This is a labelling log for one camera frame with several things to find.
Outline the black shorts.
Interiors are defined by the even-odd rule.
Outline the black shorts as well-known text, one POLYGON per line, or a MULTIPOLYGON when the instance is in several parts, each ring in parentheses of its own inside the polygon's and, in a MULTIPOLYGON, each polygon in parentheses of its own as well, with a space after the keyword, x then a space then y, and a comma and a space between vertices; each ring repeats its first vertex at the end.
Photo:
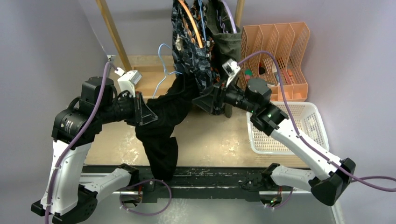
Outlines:
POLYGON ((143 144, 154 178, 172 179, 177 167, 178 143, 171 135, 175 126, 186 118, 192 109, 192 100, 198 95, 195 78, 179 75, 165 95, 147 101, 158 120, 137 126, 135 135, 143 144))

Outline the light blue wire hanger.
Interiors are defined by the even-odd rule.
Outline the light blue wire hanger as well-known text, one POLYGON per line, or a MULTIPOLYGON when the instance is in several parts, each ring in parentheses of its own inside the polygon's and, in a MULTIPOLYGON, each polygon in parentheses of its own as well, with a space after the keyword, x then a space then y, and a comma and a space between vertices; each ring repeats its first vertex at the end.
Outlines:
POLYGON ((166 44, 166 43, 161 43, 161 44, 159 45, 159 47, 158 47, 157 55, 158 55, 158 57, 159 57, 159 59, 160 59, 160 61, 161 61, 161 63, 162 63, 164 76, 163 76, 162 80, 158 82, 158 84, 157 84, 157 86, 156 86, 156 88, 155 88, 155 90, 154 90, 154 93, 153 93, 153 95, 152 95, 152 99, 154 99, 154 98, 156 97, 156 94, 157 94, 157 92, 158 92, 159 87, 160 87, 161 84, 166 80, 166 78, 167 78, 168 76, 170 76, 170 75, 172 75, 172 74, 175 74, 175 75, 182 75, 182 73, 179 72, 179 71, 168 72, 168 69, 167 69, 167 67, 166 67, 165 61, 164 61, 163 57, 161 56, 161 49, 162 49, 163 46, 167 47, 168 49, 171 49, 171 47, 170 47, 168 44, 166 44))

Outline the dark shark print shorts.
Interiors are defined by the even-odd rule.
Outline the dark shark print shorts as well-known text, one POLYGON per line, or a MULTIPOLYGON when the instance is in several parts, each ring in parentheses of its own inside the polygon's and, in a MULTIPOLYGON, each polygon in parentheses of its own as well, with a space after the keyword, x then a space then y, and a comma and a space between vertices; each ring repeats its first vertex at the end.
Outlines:
MULTIPOLYGON (((171 24, 172 24, 172 57, 174 60, 174 68, 183 75, 194 76, 193 70, 193 47, 196 43, 194 29, 192 24, 178 0, 173 1, 171 10, 171 24)), ((205 91, 199 91, 199 96, 202 96, 205 91)))

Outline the white plastic basket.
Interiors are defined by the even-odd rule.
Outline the white plastic basket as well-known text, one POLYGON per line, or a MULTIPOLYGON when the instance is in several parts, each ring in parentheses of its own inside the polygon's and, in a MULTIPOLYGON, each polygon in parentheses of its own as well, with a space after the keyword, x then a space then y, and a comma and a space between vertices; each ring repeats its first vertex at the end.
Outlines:
MULTIPOLYGON (((289 101, 288 106, 300 132, 304 132, 325 150, 329 150, 328 137, 318 108, 310 102, 289 101)), ((247 131, 251 149, 257 154, 294 155, 285 145, 257 130, 247 112, 247 131)))

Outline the orange hanger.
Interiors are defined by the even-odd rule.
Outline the orange hanger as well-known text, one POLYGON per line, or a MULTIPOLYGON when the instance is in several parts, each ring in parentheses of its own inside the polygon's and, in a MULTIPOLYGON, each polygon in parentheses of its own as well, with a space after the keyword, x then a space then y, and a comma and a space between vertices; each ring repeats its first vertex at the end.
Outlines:
POLYGON ((201 40, 201 37, 200 37, 200 34, 199 34, 198 27, 197 27, 196 22, 195 22, 195 19, 193 18, 193 16, 192 16, 189 8, 187 7, 185 1, 184 0, 178 0, 178 1, 182 5, 183 9, 185 10, 185 12, 186 12, 191 24, 192 24, 192 27, 193 27, 194 32, 195 32, 196 37, 197 37, 197 42, 198 42, 199 47, 203 48, 202 40, 201 40))

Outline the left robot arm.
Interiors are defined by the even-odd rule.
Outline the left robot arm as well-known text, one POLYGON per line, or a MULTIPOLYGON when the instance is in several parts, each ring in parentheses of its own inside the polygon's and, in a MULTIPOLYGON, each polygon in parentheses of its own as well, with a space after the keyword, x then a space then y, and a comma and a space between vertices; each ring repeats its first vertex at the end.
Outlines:
POLYGON ((77 224, 87 220, 98 203, 113 192, 137 189, 139 171, 127 164, 82 184, 84 163, 103 125, 124 121, 144 126, 157 119, 140 92, 117 93, 113 80, 107 77, 83 82, 81 95, 55 117, 49 181, 42 199, 31 205, 32 212, 44 217, 47 224, 77 224))

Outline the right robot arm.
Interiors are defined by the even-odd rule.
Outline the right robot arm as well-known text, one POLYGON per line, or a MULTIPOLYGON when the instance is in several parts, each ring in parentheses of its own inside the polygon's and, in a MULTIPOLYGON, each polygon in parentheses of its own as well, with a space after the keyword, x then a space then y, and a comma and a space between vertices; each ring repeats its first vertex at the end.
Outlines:
POLYGON ((285 145, 309 167, 302 170, 272 163, 262 173, 263 186, 269 190, 277 186, 302 189, 321 203, 333 206, 350 184, 355 162, 333 155, 294 127, 291 117, 271 103, 271 93, 266 81, 253 78, 244 90, 235 85, 215 84, 192 102, 208 113, 219 104, 251 113, 250 121, 257 130, 285 145))

